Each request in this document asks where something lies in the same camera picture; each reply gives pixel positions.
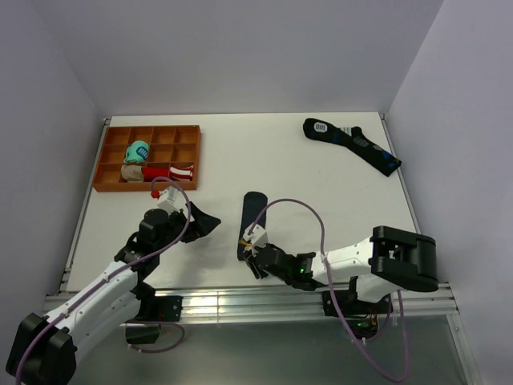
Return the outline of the navy cartoon sock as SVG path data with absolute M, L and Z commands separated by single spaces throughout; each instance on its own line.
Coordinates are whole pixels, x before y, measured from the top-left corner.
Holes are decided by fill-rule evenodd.
M 238 237 L 236 256 L 238 261 L 243 261 L 244 246 L 239 243 L 244 231 L 256 220 L 261 210 L 268 204 L 268 197 L 262 192 L 247 192 L 244 195 L 240 232 Z

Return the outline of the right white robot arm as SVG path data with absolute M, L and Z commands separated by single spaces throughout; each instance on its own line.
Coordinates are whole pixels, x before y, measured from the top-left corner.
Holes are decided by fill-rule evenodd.
M 260 225 L 250 225 L 242 241 L 243 260 L 258 279 L 273 276 L 304 291 L 348 280 L 347 303 L 358 313 L 396 290 L 438 289 L 436 241 L 418 233 L 377 226 L 370 237 L 354 245 L 296 255 L 270 243 Z

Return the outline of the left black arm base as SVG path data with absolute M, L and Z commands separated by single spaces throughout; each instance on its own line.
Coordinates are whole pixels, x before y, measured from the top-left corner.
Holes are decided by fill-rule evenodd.
M 164 340 L 164 336 L 176 338 L 168 346 L 171 350 L 179 346 L 186 336 L 186 331 L 178 321 L 181 317 L 183 297 L 178 295 L 156 296 L 144 300 L 139 313 L 127 322 L 124 330 L 126 343 L 133 349 L 151 351 L 145 345 L 154 345 Z

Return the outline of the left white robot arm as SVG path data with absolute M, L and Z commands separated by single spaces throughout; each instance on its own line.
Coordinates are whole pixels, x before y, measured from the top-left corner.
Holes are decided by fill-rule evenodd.
M 6 363 L 17 384 L 67 384 L 79 360 L 125 322 L 155 323 L 155 289 L 145 282 L 160 254 L 209 235 L 221 223 L 192 202 L 148 210 L 113 262 L 85 289 L 43 316 L 19 324 Z

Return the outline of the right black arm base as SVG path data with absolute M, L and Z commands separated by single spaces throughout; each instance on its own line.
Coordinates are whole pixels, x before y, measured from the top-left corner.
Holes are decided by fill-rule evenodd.
M 357 278 L 353 277 L 349 280 L 349 289 L 335 290 L 336 303 L 357 339 L 372 339 L 380 331 L 378 315 L 386 315 L 384 325 L 390 319 L 393 310 L 391 296 L 388 294 L 378 302 L 363 302 L 357 298 L 356 286 Z

